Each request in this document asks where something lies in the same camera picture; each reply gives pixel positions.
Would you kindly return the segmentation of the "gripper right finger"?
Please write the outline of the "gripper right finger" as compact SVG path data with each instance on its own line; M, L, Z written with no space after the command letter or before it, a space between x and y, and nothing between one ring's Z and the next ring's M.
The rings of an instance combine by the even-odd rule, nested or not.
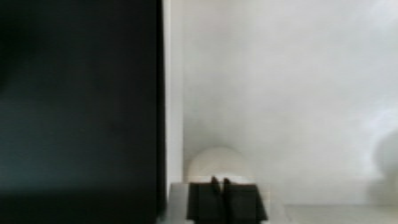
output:
M230 222L264 222L269 220L262 194L255 184L237 184L224 179L224 206Z

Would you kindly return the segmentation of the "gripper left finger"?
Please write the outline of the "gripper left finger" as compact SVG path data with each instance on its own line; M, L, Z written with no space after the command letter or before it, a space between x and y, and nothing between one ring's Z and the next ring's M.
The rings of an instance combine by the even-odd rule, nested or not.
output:
M212 178L207 183L192 183L189 186L187 219L194 222L224 221L223 193L217 178Z

